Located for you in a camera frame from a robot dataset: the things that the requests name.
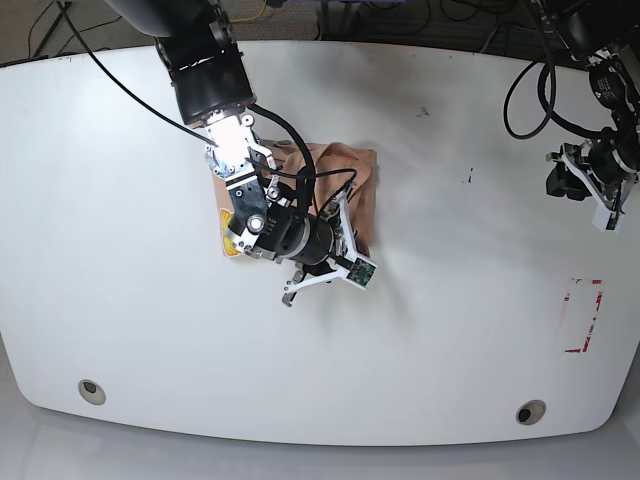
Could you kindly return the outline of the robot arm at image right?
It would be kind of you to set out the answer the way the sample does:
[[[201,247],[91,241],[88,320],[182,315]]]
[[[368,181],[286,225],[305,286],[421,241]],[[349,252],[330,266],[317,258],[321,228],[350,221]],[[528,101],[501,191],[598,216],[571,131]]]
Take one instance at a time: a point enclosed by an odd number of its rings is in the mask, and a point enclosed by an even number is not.
[[[623,204],[639,180],[639,3],[637,1],[537,1],[565,54],[588,74],[597,102],[614,125],[599,131],[580,127],[557,113],[551,120],[579,136],[547,159],[555,167],[547,194],[582,201],[593,197],[608,214]]]

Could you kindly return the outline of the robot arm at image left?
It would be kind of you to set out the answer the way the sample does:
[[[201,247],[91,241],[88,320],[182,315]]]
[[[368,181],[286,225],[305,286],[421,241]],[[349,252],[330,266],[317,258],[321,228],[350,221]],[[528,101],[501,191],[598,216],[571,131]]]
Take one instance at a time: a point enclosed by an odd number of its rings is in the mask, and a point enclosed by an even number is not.
[[[183,123],[206,132],[205,159],[231,201],[223,237],[240,254],[296,265],[282,301],[341,279],[364,289],[376,267],[356,247],[348,195],[357,171],[319,171],[298,132],[256,103],[231,22],[217,1],[113,1],[153,38]],[[286,130],[302,155],[288,173],[253,132],[261,116]]]

